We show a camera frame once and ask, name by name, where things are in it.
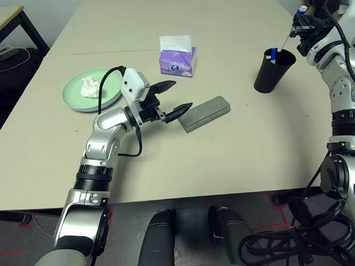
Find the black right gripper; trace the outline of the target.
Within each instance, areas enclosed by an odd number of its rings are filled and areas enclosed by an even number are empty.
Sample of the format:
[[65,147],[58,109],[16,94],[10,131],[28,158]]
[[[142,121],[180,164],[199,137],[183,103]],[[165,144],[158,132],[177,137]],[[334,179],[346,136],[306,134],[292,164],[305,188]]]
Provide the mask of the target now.
[[330,19],[321,19],[312,15],[295,14],[290,30],[290,37],[299,36],[297,49],[300,54],[308,54],[310,49],[322,40],[334,27]]

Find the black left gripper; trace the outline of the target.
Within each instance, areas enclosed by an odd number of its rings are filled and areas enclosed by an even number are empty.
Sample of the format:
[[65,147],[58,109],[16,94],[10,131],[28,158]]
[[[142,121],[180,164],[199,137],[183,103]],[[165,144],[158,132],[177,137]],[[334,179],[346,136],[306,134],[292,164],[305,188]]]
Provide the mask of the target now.
[[136,125],[143,125],[148,122],[160,120],[166,124],[183,116],[193,105],[192,102],[182,104],[174,108],[170,113],[165,114],[160,110],[160,101],[155,94],[166,92],[176,84],[174,80],[166,80],[152,84],[148,91],[148,95],[143,101],[136,100],[135,105],[135,122]]

